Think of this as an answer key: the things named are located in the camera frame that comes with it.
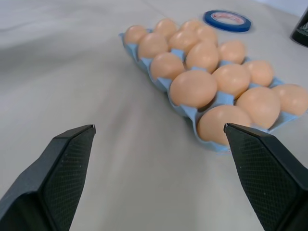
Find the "egg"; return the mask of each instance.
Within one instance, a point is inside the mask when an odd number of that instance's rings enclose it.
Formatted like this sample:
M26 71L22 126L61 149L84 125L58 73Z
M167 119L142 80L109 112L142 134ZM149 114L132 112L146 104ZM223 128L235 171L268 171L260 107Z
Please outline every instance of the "egg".
M252 121L249 115L241 108L233 105L221 105L210 109L199 120L197 133L204 141L229 146L224 126L226 123L234 123L251 127Z
M158 54L151 62L150 71L153 79L169 78L174 80L185 71L182 60L173 53Z
M125 44L139 44L149 32L143 26L131 26L124 34Z
M256 125L266 129L275 123L280 113L278 95L265 87L247 90L238 98L236 105L245 110Z
M196 29L196 34L200 40L210 40L215 44L215 46L218 45L218 36L212 27L206 25L201 26Z
M217 83L209 73L191 70L173 80L169 96L175 105L202 108L212 101L216 92Z
M195 45L187 54L186 65L188 69L199 67L209 73L215 71L219 63L219 52L211 41L202 41Z
M159 33L169 40L175 32L177 32L177 30L178 26L175 22L173 22L170 18L164 18L156 24L153 32Z
M251 82L263 87L268 87L274 78L274 70L271 64L264 60L253 60L243 64L251 75Z
M249 71L239 64L228 64L218 68L214 73L218 90L233 95L235 99L243 94L250 83Z
M196 33L189 30L176 32L169 40L171 49L182 50L187 55L191 48L199 42Z
M246 47L239 40L232 40L218 46L220 58L235 64L242 64L246 56Z
M308 108L308 92L296 84L281 84L272 90L279 96L281 110L301 116Z
M195 31L201 26L204 26L205 24L197 19L189 20L185 23L183 23L180 27L180 30L190 30Z
M164 36L158 33L146 35L138 46L138 57L152 59L160 53L168 52L168 43Z

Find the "egg holder slot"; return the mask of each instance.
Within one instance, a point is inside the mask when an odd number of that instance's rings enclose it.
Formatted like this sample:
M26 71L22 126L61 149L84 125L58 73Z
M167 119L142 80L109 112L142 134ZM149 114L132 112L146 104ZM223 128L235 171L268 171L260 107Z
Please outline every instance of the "egg holder slot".
M171 79L167 79L167 78L161 78L158 77L156 80L153 79L152 75L151 75L151 71L150 71L150 66L151 66L151 62L152 59L148 59L148 58L138 58L138 45L137 44L125 44L124 43L124 33L119 34L119 36L121 37L123 46L126 50L126 52L128 53L128 55L134 60L134 62L137 64L137 66L144 72L147 72L150 80L152 81L152 83L161 91L161 92L166 92L169 102L171 104L171 106L175 109L175 111L181 115L182 117L187 117L192 121L192 128L193 128L193 132L197 138L197 140L207 149L215 151L215 152L227 152L229 151L229 147L218 144L216 142L213 141L204 141L202 140L198 133L197 133L197 124L199 122L199 119L210 109L219 106L219 105L235 105L235 100L234 97L230 94L226 94L224 92L218 91L216 93L215 98L212 100L212 102L206 107L205 110L199 112L197 108L194 107L189 107L189 106L185 106L185 105L179 105L176 106L169 95L169 89L170 89L170 85L172 80ZM182 61L185 60L185 54L183 51L181 50L172 50L171 53L177 55ZM248 62L251 61L252 59L250 59L249 57L246 57L244 62ZM220 61L219 63L219 67L223 66L223 65L227 65L227 64L232 64L232 62L229 61ZM206 71L205 69L202 68L198 68L198 67L193 67L191 70L203 70ZM268 86L269 88L273 88L276 87L280 84L283 84L284 82L282 82L280 79L278 79L277 77L274 77L272 83ZM248 89L250 88L254 88L254 87L260 87L260 85L256 84L256 83L250 83ZM287 112L280 112L279 117L277 118L276 122L273 124L273 126L270 129L264 129L264 128L260 128L256 125L253 125L252 127L257 128L261 131L270 133L273 132L275 129L279 128L280 126L282 126L283 124L293 121L295 119L297 119L298 116L287 113Z

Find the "white table surface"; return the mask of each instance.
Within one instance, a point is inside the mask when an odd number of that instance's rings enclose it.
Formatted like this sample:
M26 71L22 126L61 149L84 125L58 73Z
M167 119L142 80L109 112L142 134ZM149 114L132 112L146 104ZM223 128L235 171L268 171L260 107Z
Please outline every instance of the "white table surface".
M308 88L298 18L250 0L2 0L0 196L63 131L95 124L72 231L261 231L231 156L205 150L124 52L134 24L178 24L212 9L248 16L251 57ZM308 166L308 115L274 134Z

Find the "blue tape roll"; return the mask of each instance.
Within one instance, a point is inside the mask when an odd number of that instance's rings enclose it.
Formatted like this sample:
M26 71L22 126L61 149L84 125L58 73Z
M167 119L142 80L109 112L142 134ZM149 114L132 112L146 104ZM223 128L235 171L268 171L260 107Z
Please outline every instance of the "blue tape roll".
M234 21L236 24L229 24L218 21L220 18L227 18ZM245 32L251 27L251 21L237 13L229 11L208 11L203 15L203 21L218 29L232 31L232 32Z

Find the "egg tray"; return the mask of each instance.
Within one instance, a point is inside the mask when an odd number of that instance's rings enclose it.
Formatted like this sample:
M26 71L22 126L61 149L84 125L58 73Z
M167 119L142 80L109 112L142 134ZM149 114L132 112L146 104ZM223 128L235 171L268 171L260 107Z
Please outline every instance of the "egg tray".
M151 72L150 72L150 66L151 66L152 59L148 59L148 58L140 58L139 59L138 55L137 55L138 45L137 44L125 44L124 43L124 33L119 34L119 36L122 39L122 43L123 43L123 46L124 46L126 52L133 59L133 61L137 64L137 66L142 71L144 71L148 74L152 83L161 92L167 93L169 102L170 102L171 106L175 109L175 111L179 115L181 115L182 117L188 117L192 121L192 128L193 128L193 131L194 131L194 134L195 134L197 140L205 148L207 148L209 150L212 150L212 151L215 151L215 152L227 152L227 151L229 151L230 149L227 146L218 144L218 143L213 142L213 141L202 140L197 133L197 123L198 123L199 119L204 115L204 113L206 113L208 110L212 109L213 107L216 107L216 106L219 106L219 105L235 105L234 96L230 95L230 94L226 94L226 93L221 92L221 91L218 91L216 93L215 98L212 100L212 102L206 107L206 109L202 110L201 112L197 108L185 106L185 105L182 105L182 104L180 106L176 106L172 102L170 95L169 95L169 89L170 89L170 85L171 85L172 80L167 79L167 78L160 78L160 77L158 77L156 80L153 79ZM171 53L177 55L184 62L185 54L184 54L183 51L172 49ZM244 63L248 62L248 61L251 61L251 59L249 57L246 57L245 60L244 60ZM227 65L227 64L232 64L232 62L224 61L224 60L220 61L219 67ZM191 70L206 71L205 69L201 69L201 68L198 68L198 67L193 67ZM273 88L273 87L276 87L276 86L283 84L283 83L284 82L282 82L280 79L278 79L277 77L274 77L272 83L268 87ZM256 83L250 83L248 89L255 88L255 87L260 87L260 85L258 85ZM273 124L273 126L270 129L260 128L256 125L253 125L253 127L257 128L261 131L271 133L275 129L282 126L283 124L290 122L290 121L293 121L297 118L298 118L297 115L293 115L293 114L281 111L279 117L276 120L276 122Z

